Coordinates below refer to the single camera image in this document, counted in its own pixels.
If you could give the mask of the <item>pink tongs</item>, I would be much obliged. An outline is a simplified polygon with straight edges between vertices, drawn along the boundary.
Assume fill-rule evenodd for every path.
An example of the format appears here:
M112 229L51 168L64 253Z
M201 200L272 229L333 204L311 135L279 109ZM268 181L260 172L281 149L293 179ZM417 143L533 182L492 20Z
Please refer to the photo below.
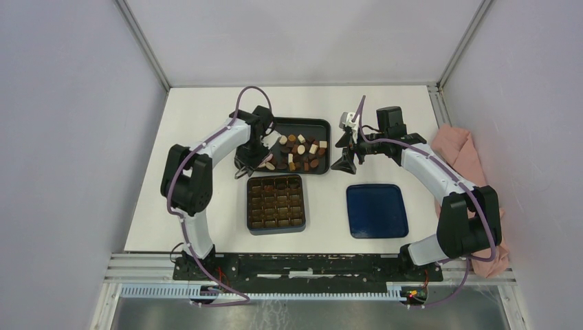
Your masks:
M273 158L273 154L272 154L272 153L270 153L268 156L266 156L266 157L263 159L263 161L262 161L262 162L259 164L259 166L258 166L258 167L259 167L259 168L266 167L266 164L267 164L268 162L270 162L272 158Z

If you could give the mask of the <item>black chocolate tray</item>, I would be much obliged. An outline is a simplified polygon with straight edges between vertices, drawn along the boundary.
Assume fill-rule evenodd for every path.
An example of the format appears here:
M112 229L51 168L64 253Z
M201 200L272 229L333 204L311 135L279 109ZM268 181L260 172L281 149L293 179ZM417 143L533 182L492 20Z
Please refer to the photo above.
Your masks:
M271 148L273 158L257 172L323 175L330 169L331 126L323 119L276 117L286 145Z

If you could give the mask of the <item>blue chocolate box with insert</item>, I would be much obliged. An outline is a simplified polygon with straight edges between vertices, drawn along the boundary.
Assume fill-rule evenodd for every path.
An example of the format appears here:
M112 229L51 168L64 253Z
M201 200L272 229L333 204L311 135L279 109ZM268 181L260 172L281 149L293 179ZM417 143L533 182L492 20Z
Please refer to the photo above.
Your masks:
M301 176L248 179L246 215L246 226L256 236L302 232L307 225L307 211Z

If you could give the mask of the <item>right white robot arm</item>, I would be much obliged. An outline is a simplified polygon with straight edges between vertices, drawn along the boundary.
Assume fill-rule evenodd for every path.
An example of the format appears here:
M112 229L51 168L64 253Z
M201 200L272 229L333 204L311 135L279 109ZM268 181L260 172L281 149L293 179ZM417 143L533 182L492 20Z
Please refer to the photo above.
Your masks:
M331 169L354 175L367 155L385 155L414 175L441 207L436 232L401 247L398 274L413 281L427 264L461 257L476 260L476 253L483 250L490 253L483 261L493 261L503 238L496 191L465 179L420 134L408 132L400 107L378 109L377 128L372 133L363 131L362 112L359 106L357 111L341 115L343 135L335 145L342 155Z

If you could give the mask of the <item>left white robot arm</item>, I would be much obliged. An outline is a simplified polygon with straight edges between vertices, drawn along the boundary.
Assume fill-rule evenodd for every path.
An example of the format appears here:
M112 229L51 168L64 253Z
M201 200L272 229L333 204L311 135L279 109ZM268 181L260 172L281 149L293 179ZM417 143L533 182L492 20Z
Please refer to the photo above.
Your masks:
M216 271L216 262L209 257L215 245L206 217L213 169L234 153L235 177L251 175L270 154L271 144L264 139L274 126L272 111L266 107L257 106L251 113L235 111L197 146L176 144L168 152L160 192L169 213L179 217L185 253L193 257L189 270L199 280L208 280Z

